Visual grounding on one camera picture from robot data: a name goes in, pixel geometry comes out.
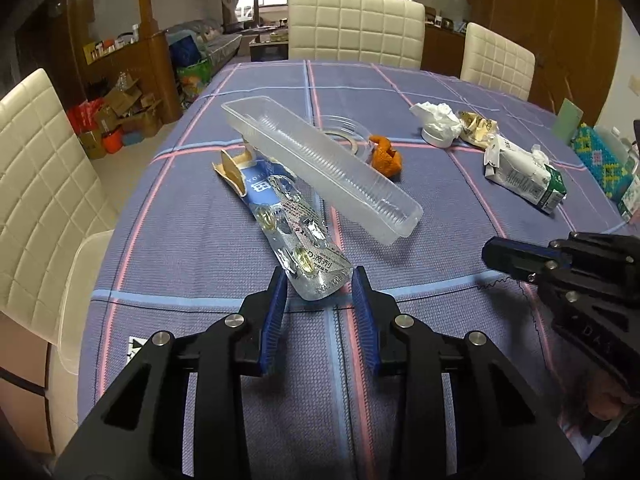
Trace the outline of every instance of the plaid tablecloth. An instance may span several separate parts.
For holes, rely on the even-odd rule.
[[[571,426],[565,393],[589,363],[550,330],[550,313],[535,290],[488,271],[480,253],[494,235],[546,244],[571,230],[624,233],[626,226],[578,157],[551,134],[549,112],[455,78],[372,64],[227,66],[189,108],[149,164],[105,257],[82,342],[80,419],[126,364],[130,336],[200,332],[266,288],[276,259],[248,209],[211,167],[222,148],[239,142],[220,105],[258,95],[309,121],[343,116],[393,140],[404,161],[399,185],[424,208],[411,237],[382,246],[314,200],[304,183],[301,189],[374,288],[435,331],[484,331],[587,456],[596,442],[588,444]],[[540,144],[564,176],[566,201],[546,215],[486,180],[475,148],[425,143],[409,112],[424,101],[495,119],[526,150]],[[276,372],[242,382],[254,478],[386,478],[398,382],[377,380],[366,369],[350,299],[337,294],[308,304],[290,291],[282,328]],[[185,472],[192,464],[192,383]],[[450,453],[450,468],[454,462]]]

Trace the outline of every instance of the tissue paper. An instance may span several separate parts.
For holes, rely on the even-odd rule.
[[[418,103],[409,108],[422,121],[422,138],[438,148],[448,148],[462,133],[462,123],[446,103]]]

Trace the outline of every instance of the chair backrest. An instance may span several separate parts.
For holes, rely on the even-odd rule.
[[[54,344],[82,240],[116,211],[43,69],[0,101],[0,310]]]
[[[532,52],[477,23],[466,26],[460,79],[526,101],[536,66]]]
[[[411,0],[289,0],[289,59],[420,68],[424,6]]]

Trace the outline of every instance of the orange bucket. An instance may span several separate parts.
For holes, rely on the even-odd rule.
[[[122,147],[122,126],[102,138],[102,145],[107,153],[115,153]]]

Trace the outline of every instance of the green card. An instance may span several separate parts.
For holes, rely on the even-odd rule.
[[[568,146],[575,131],[580,126],[581,119],[582,110],[565,98],[551,131]]]

